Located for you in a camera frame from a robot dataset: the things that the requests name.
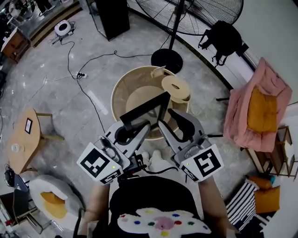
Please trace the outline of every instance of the colorful dots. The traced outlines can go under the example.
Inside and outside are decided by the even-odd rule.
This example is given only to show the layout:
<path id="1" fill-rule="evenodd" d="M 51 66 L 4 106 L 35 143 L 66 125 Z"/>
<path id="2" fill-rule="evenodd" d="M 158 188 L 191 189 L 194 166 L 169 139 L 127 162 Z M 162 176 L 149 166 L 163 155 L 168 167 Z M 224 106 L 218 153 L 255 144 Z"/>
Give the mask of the colorful dots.
<path id="1" fill-rule="evenodd" d="M 169 235 L 169 232 L 168 231 L 162 231 L 162 233 L 161 233 L 161 236 L 168 236 Z"/>

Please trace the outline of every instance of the striped fabric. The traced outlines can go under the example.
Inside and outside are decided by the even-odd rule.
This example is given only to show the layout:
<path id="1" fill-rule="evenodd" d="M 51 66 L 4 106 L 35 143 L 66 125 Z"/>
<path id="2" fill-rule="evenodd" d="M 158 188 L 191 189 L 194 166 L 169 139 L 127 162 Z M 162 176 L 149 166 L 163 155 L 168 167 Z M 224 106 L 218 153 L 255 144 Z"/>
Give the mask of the striped fabric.
<path id="1" fill-rule="evenodd" d="M 259 187 L 246 180 L 237 194 L 227 204 L 229 221 L 241 231 L 256 214 L 254 191 Z"/>

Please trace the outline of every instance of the black speaker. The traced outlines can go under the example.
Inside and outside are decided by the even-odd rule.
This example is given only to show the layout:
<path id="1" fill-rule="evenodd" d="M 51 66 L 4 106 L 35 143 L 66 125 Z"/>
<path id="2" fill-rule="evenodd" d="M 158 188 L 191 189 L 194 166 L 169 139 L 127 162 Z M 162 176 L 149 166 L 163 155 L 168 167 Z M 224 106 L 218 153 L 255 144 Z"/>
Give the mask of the black speaker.
<path id="1" fill-rule="evenodd" d="M 93 17 L 94 23 L 98 32 L 103 34 L 107 40 L 111 40 L 121 33 L 129 30 L 129 13 L 126 0 L 95 0 L 98 16 L 91 9 L 87 0 L 90 14 Z"/>

